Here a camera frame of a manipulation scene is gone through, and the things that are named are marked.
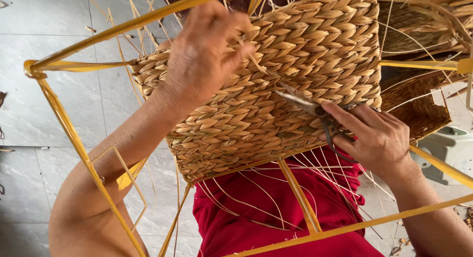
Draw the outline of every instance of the hand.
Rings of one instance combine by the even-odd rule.
[[[217,0],[192,9],[183,30],[172,41],[168,75],[160,86],[169,102],[187,114],[212,97],[254,51],[251,45],[244,45],[223,55],[234,36],[250,29],[245,13],[228,13]]]
[[[351,130],[355,142],[341,137],[334,144],[382,180],[403,180],[420,168],[409,155],[409,127],[389,113],[376,113],[368,105],[355,106],[350,112],[324,101],[323,109]]]

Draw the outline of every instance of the shears handle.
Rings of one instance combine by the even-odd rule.
[[[345,161],[355,163],[355,164],[359,163],[358,161],[356,161],[354,159],[351,159],[351,158],[348,158],[348,157],[344,156],[342,153],[340,153],[337,149],[335,149],[334,143],[332,142],[332,138],[336,135],[341,135],[343,138],[349,140],[350,142],[354,142],[355,139],[347,136],[345,133],[341,132],[339,129],[335,128],[332,125],[329,125],[326,122],[323,122],[323,130],[325,131],[325,136],[327,137],[328,145],[330,146],[332,151],[335,152],[336,155],[338,155],[340,158],[342,158]]]

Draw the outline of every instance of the woman's right hand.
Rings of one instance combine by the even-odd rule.
[[[384,182],[404,180],[420,171],[409,155],[409,127],[399,119],[386,112],[377,113],[366,104],[349,112],[328,101],[322,107],[358,137],[350,142],[335,136],[334,144]]]

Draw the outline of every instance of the floor tile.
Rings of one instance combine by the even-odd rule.
[[[119,40],[126,61],[139,57],[138,52],[130,45],[130,43],[127,42],[127,40],[125,40],[125,38],[121,37]],[[129,38],[129,40],[136,48],[140,48],[140,40],[138,38]],[[158,40],[158,43],[161,43],[164,40],[165,39]],[[145,38],[143,43],[145,45],[146,53],[149,54],[156,50],[154,45],[151,45],[151,40],[149,38]],[[118,43],[115,38],[96,44],[96,52],[98,62],[121,61]],[[103,100],[105,127],[107,134],[110,134],[139,108],[137,95],[142,103],[143,99],[139,94],[139,90],[136,90],[137,95],[135,95],[133,86],[130,83],[130,79],[124,67],[100,70],[98,71],[98,75]],[[162,142],[158,148],[167,149],[168,145],[166,142]]]
[[[367,241],[373,245],[378,251],[380,251],[384,256],[390,256],[391,250],[393,249],[392,240],[382,240],[382,239],[367,239]],[[401,250],[396,253],[394,256],[398,257],[414,257],[415,251],[412,247],[412,244],[409,246],[402,246]]]
[[[86,39],[86,36],[0,35],[3,61],[1,128],[5,145],[71,146],[47,100],[33,79],[23,74],[23,62],[41,59],[55,51]],[[96,62],[93,47],[66,60]],[[102,99],[97,72],[48,72],[47,82],[57,94],[86,147],[105,138]]]
[[[374,178],[375,178],[376,183],[378,183],[389,194],[393,195],[391,190],[387,187],[386,183],[384,183],[376,175],[374,175]],[[378,192],[379,192],[379,196],[380,196],[380,199],[378,199],[378,196],[377,196],[376,191],[373,187],[373,184],[369,183],[367,181],[368,178],[363,175],[363,176],[360,177],[360,179],[361,179],[362,185],[358,188],[357,193],[363,195],[364,198],[365,198],[365,201],[366,201],[365,205],[361,206],[361,208],[366,213],[368,213],[374,219],[379,218],[379,217],[383,217],[384,216],[383,210],[382,210],[381,205],[379,203],[380,199],[381,199],[381,202],[383,204],[383,208],[385,210],[386,215],[391,215],[391,214],[399,212],[399,210],[397,209],[396,202],[393,201],[391,197],[389,197],[386,193],[384,193],[383,191],[381,191],[378,188]],[[441,199],[443,201],[449,201],[449,200],[456,199],[456,198],[459,198],[459,197],[462,197],[462,196],[465,196],[465,195],[468,195],[468,194],[472,193],[471,189],[464,186],[464,185],[445,186],[445,185],[442,185],[440,183],[431,181],[429,179],[427,181],[433,187],[433,189],[439,194],[439,196],[441,197]],[[465,204],[471,205],[471,204],[473,204],[473,201],[469,202],[469,203],[465,203]],[[462,219],[465,219],[465,217],[466,217],[466,207],[450,206],[450,208],[452,208],[452,209],[454,207],[460,213],[459,216]],[[370,219],[364,212],[362,212],[362,215],[365,218],[365,220]],[[389,230],[387,224],[380,224],[380,225],[373,226],[373,229],[379,234],[379,236],[381,236],[385,240],[386,239],[388,239],[388,240],[391,239],[392,238],[391,234],[393,234],[393,236],[396,239],[401,239],[401,238],[405,239],[405,238],[408,237],[405,227],[402,226],[402,219],[400,219],[398,221],[389,222],[389,226],[390,226],[391,230]],[[379,236],[374,232],[373,229],[371,229],[371,228],[366,229],[365,237],[367,239],[378,239],[379,238]]]
[[[0,34],[91,36],[87,0],[2,0]]]
[[[46,149],[36,147],[35,150],[49,206],[52,209],[62,182],[80,161],[80,158],[73,147],[48,147]]]
[[[48,224],[0,224],[3,257],[49,257]]]
[[[34,147],[0,152],[0,223],[47,223],[50,210]]]
[[[442,90],[445,97],[448,97],[456,93],[456,90],[459,91],[464,87],[466,87],[466,83],[457,82],[454,84],[454,86],[448,85],[448,86],[443,87]],[[452,97],[446,100],[448,111],[450,113],[450,117],[452,118],[452,123],[450,123],[449,125],[458,127],[464,131],[471,132],[473,129],[473,117],[471,115],[471,112],[469,112],[468,109],[466,109],[466,106],[463,103],[464,101],[466,101],[466,93],[463,93],[460,96]]]
[[[114,17],[115,25],[124,23],[128,20],[133,19],[133,12],[130,6],[129,0],[93,0],[100,9],[108,14],[107,8],[110,8],[112,16]],[[140,15],[145,14],[148,12],[150,5],[146,0],[133,0],[134,5],[136,6]],[[166,6],[166,2],[163,0],[155,0],[154,9],[161,8]],[[97,32],[105,31],[112,27],[110,22],[107,23],[107,18],[100,12],[100,10],[93,4],[90,3],[90,12],[92,16],[92,26],[94,27]],[[170,38],[174,38],[177,33],[180,31],[181,27],[177,20],[175,19],[174,15],[170,15],[165,17],[162,20],[162,24],[166,29],[166,32]],[[146,25],[148,31],[150,31],[154,37],[158,38],[165,38],[166,34],[164,33],[163,29],[159,26],[157,21],[152,22]],[[136,29],[132,31],[127,31],[124,34],[133,35],[134,37],[138,37],[138,31]],[[150,37],[148,33],[144,32],[144,37]]]
[[[157,202],[147,167],[145,166],[137,177],[137,184],[148,201],[148,209],[140,220],[137,230],[140,235],[167,235],[177,213],[177,188],[174,158],[165,149],[157,149],[149,158],[150,170],[156,188]],[[180,178],[180,195],[184,195],[185,182]],[[195,189],[191,189],[179,216],[179,234],[182,236],[199,236],[198,226],[192,215],[193,196]],[[128,212],[135,221],[143,210],[143,203],[135,188],[125,197]]]
[[[145,243],[146,249],[150,256],[157,256],[161,250],[161,246],[166,239],[166,236],[141,236]],[[171,238],[169,247],[166,250],[166,257],[174,255],[175,237]],[[202,243],[201,237],[177,236],[176,256],[178,257],[194,257],[199,252]]]
[[[375,182],[379,186],[381,186],[381,188],[383,188],[390,195],[393,196],[393,193],[391,192],[391,190],[389,190],[386,183],[384,183],[376,175],[374,175],[374,177]],[[361,181],[361,186],[358,188],[357,193],[363,195],[365,198],[365,205],[361,206],[361,209],[364,210],[364,212],[362,211],[361,215],[365,218],[366,221],[370,220],[371,218],[376,219],[385,216],[379,200],[381,200],[382,202],[386,215],[391,215],[399,212],[399,210],[397,209],[396,202],[390,196],[383,192],[379,187],[376,187],[380,198],[378,199],[378,195],[376,194],[376,190],[374,188],[373,183],[369,181],[365,175],[362,175],[359,178]],[[388,224],[376,225],[372,229],[367,228],[365,237],[370,239],[378,239],[379,236],[384,239],[391,239],[392,236],[395,236],[395,238],[398,239],[404,238],[406,236],[405,228],[401,225],[398,225],[398,222],[399,221],[392,221],[389,223],[389,227],[391,228],[391,230],[389,229]]]

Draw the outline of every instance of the woven panel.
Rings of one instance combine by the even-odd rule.
[[[422,46],[428,48],[429,52],[441,53],[446,51],[470,52],[470,47],[459,43],[463,38],[458,31],[461,29],[471,33],[473,30],[473,0],[426,0],[435,3],[448,12],[451,16],[458,18],[463,28],[455,25],[450,19],[445,18],[446,14],[438,13],[427,5],[405,4],[404,2],[394,2],[389,19],[389,26],[407,33],[416,39]],[[387,16],[391,2],[380,2],[379,21],[387,23]],[[380,38],[383,38],[386,27],[380,27]],[[383,51],[387,52],[405,52],[414,51],[414,53],[425,56],[424,50],[409,37],[389,29],[387,32]],[[382,56],[397,55],[397,53],[382,53]]]
[[[318,103],[380,107],[378,11],[376,0],[301,0],[251,18],[254,30],[243,39],[256,46],[254,57],[269,75],[245,61],[211,101],[166,136],[181,173],[200,178],[323,145],[320,120],[276,94],[278,82]],[[145,95],[166,80],[170,51],[131,61]]]
[[[430,90],[450,84],[442,72],[402,70],[400,75],[381,84],[382,110],[430,93]],[[458,74],[449,75],[453,82],[464,80]],[[451,122],[446,107],[435,105],[431,95],[420,97],[389,112],[410,128],[411,142],[423,139]]]

